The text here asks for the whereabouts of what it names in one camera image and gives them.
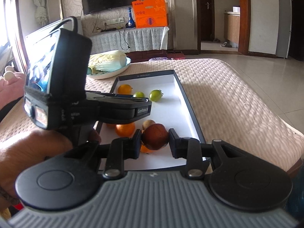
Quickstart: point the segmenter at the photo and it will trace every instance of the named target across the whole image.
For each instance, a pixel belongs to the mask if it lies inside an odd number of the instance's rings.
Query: curtain
[[[37,6],[35,12],[36,21],[41,26],[45,26],[48,23],[47,10],[45,9],[45,0],[34,0],[34,4]]]

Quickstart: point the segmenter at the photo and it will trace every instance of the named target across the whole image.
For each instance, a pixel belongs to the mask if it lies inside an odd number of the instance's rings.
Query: tv stand
[[[168,27],[127,28],[125,39],[130,48],[124,40],[124,29],[95,33],[90,37],[93,43],[91,54],[121,50],[133,63],[166,56],[168,30]]]

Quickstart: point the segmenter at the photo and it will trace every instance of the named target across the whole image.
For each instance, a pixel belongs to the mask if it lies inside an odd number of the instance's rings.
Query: oval plate
[[[123,71],[125,71],[129,67],[130,63],[131,63],[131,59],[127,57],[127,65],[122,67],[121,69],[117,69],[115,71],[107,72],[107,73],[104,73],[104,74],[94,74],[94,75],[87,74],[87,77],[95,79],[95,80],[110,78],[110,77],[113,77],[115,75],[121,74]]]

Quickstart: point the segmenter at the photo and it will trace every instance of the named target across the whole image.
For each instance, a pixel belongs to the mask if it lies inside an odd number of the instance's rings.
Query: floor
[[[187,58],[216,58],[229,64],[285,122],[304,133],[304,62],[293,58],[200,54]]]
[[[221,45],[224,42],[221,43],[213,43],[211,41],[202,41],[201,42],[201,50],[226,50],[226,51],[237,51],[237,48],[227,48],[222,47]]]

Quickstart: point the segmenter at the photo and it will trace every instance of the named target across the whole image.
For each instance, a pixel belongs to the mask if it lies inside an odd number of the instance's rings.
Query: hand
[[[95,130],[91,132],[89,140],[101,142]],[[0,186],[11,196],[17,197],[15,181],[22,171],[44,161],[45,157],[71,149],[71,141],[56,131],[37,129],[11,137],[0,144]]]

